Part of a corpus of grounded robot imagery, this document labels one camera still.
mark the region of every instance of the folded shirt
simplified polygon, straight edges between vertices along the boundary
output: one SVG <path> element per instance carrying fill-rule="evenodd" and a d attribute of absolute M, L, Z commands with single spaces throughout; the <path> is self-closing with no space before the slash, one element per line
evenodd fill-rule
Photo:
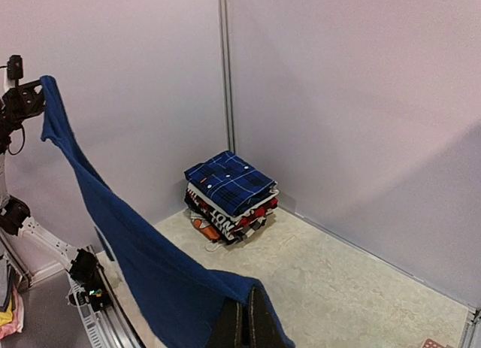
<path fill-rule="evenodd" d="M 0 302 L 3 303 L 7 299 L 8 293 L 8 267 L 7 260 L 0 259 Z"/>
<path fill-rule="evenodd" d="M 202 214 L 194 210 L 190 210 L 190 221 L 196 230 L 199 230 L 209 241 L 217 243 L 222 240 L 221 234 L 217 231 L 213 224 L 209 223 Z M 262 226 L 265 225 L 267 218 L 260 217 L 252 224 L 245 226 L 242 230 L 236 231 L 235 236 L 238 241 L 243 241 L 252 236 Z"/>
<path fill-rule="evenodd" d="M 12 289 L 12 300 L 15 305 L 14 318 L 10 323 L 0 326 L 0 339 L 3 339 L 4 337 L 7 337 L 13 333 L 21 333 L 23 329 L 25 308 L 23 306 L 22 297 L 20 294 L 18 294 L 15 286 Z"/>
<path fill-rule="evenodd" d="M 275 209 L 278 203 L 278 200 L 276 198 L 272 198 L 270 201 L 267 201 L 256 210 L 254 210 L 253 213 L 251 213 L 249 216 L 245 216 L 241 220 L 233 222 L 230 219 L 230 216 L 226 216 L 222 212 L 218 211 L 215 207 L 210 206 L 207 202 L 204 201 L 204 199 L 202 199 L 200 195 L 197 195 L 191 189 L 187 188 L 187 194 L 189 194 L 190 198 L 195 202 L 196 205 L 204 208 L 207 215 L 211 216 L 214 225 L 220 231 L 229 232 L 241 230 L 244 226 L 251 224 L 259 217 L 266 215 L 268 211 Z"/>
<path fill-rule="evenodd" d="M 7 311 L 8 305 L 10 304 L 11 296 L 12 296 L 12 287 L 14 286 L 14 278 L 15 273 L 10 264 L 7 264 L 7 281 L 6 283 L 3 282 L 2 284 L 2 294 L 0 299 L 0 313 L 4 313 Z"/>
<path fill-rule="evenodd" d="M 230 151 L 184 172 L 186 179 L 229 216 L 239 216 L 263 201 L 276 182 Z"/>
<path fill-rule="evenodd" d="M 208 207 L 206 205 L 200 205 L 198 201 L 194 201 L 188 192 L 186 192 L 184 201 L 191 210 L 199 214 L 203 219 L 205 219 L 207 224 L 209 224 L 219 233 L 220 238 L 227 245 L 237 243 L 238 241 L 248 238 L 253 234 L 254 231 L 258 230 L 265 224 L 266 216 L 272 212 L 272 210 L 268 211 L 265 216 L 260 216 L 259 218 L 253 220 L 249 225 L 246 225 L 237 231 L 226 231 L 222 225 L 216 224 L 217 221 L 215 218 L 213 218 L 213 214 L 208 210 Z"/>
<path fill-rule="evenodd" d="M 269 192 L 269 194 L 265 197 L 265 199 L 259 201 L 257 204 L 254 204 L 252 207 L 249 209 L 245 210 L 242 214 L 237 215 L 237 216 L 231 216 L 227 214 L 222 207 L 214 203 L 212 200 L 210 200 L 207 196 L 204 195 L 204 193 L 201 192 L 201 190 L 197 189 L 194 184 L 188 183 L 187 184 L 187 190 L 194 192 L 198 197 L 200 197 L 203 201 L 205 201 L 207 204 L 209 204 L 211 207 L 213 207 L 215 210 L 219 211 L 221 214 L 227 216 L 232 222 L 239 222 L 243 218 L 250 216 L 256 212 L 257 209 L 259 209 L 262 205 L 268 203 L 270 200 L 275 198 L 276 196 L 279 195 L 279 190 L 276 189 L 275 186 L 273 186 Z"/>
<path fill-rule="evenodd" d="M 12 308 L 13 308 L 13 299 L 11 297 L 10 301 L 8 302 L 7 310 L 5 312 L 0 313 L 0 327 L 8 323 L 12 323 L 12 320 L 14 320 L 14 312 L 12 311 Z"/>

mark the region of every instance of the red object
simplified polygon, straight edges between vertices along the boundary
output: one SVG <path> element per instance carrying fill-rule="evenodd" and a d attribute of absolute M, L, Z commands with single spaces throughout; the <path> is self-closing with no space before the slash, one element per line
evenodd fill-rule
<path fill-rule="evenodd" d="M 432 339 L 427 339 L 426 342 L 422 345 L 422 348 L 444 348 L 439 343 L 436 343 Z"/>

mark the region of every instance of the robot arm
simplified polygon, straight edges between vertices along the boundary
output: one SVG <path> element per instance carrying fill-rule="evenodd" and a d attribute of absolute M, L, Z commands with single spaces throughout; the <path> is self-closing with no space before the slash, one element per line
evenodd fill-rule
<path fill-rule="evenodd" d="M 73 247 L 43 228 L 30 214 L 29 207 L 8 194 L 5 181 L 5 154 L 10 135 L 21 129 L 24 120 L 44 112 L 44 94 L 37 91 L 40 81 L 19 85 L 23 77 L 22 58 L 14 55 L 5 71 L 5 94 L 0 99 L 0 228 L 10 235 L 30 240 L 47 251 L 80 285 L 95 286 L 97 259 L 84 249 Z"/>

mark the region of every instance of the blue towel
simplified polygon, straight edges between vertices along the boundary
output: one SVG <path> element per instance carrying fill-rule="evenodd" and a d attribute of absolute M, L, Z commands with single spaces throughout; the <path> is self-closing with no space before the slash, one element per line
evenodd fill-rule
<path fill-rule="evenodd" d="M 261 282 L 205 269 L 116 196 L 75 141 L 55 79 L 42 77 L 41 84 L 46 100 L 41 139 L 50 139 L 70 162 L 86 208 L 153 333 L 168 348 L 204 348 L 224 300 L 246 307 L 251 288 L 263 289 Z M 294 347 L 274 317 L 284 341 Z"/>
<path fill-rule="evenodd" d="M 276 185 L 231 151 L 185 171 L 186 179 L 230 216 L 239 216 L 271 194 Z"/>

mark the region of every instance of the blue plaid shirt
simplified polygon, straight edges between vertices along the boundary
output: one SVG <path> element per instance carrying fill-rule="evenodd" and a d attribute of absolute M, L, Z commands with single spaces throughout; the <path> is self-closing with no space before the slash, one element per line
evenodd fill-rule
<path fill-rule="evenodd" d="M 230 216 L 266 199 L 276 182 L 230 151 L 185 171 L 186 179 Z"/>

